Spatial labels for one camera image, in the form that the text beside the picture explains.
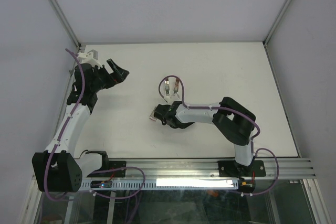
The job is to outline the staple box tray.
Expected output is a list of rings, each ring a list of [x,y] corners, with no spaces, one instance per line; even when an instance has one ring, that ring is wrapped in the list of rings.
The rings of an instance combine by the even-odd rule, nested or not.
[[[154,116],[154,112],[155,112],[155,109],[153,109],[153,111],[151,112],[149,119],[155,122],[157,118]]]

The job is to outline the white stapler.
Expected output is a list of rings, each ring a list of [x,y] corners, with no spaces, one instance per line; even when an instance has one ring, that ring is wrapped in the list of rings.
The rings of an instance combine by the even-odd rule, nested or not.
[[[165,85],[164,85],[165,95],[170,96],[170,82],[169,82],[169,79],[166,78],[164,82],[165,82]]]

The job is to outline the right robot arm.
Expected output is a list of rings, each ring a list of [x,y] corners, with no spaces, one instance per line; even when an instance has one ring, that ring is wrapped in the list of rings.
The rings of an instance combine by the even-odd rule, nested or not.
[[[260,134],[260,127],[256,116],[234,99],[224,97],[210,105],[186,105],[183,101],[159,104],[152,116],[173,129],[185,129],[194,123],[214,125],[234,145],[235,171],[247,175],[253,170],[253,140]]]

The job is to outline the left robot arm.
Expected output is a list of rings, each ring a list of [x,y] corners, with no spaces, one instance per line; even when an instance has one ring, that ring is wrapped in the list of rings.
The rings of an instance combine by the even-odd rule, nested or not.
[[[105,66],[86,62],[75,67],[75,81],[61,126],[46,149],[32,157],[40,191],[75,193],[83,178],[93,172],[99,176],[109,172],[110,163],[105,151],[88,151],[80,158],[74,158],[81,131],[98,101],[97,93],[122,83],[129,75],[129,71],[113,60],[108,59],[107,64],[112,69],[111,73]]]

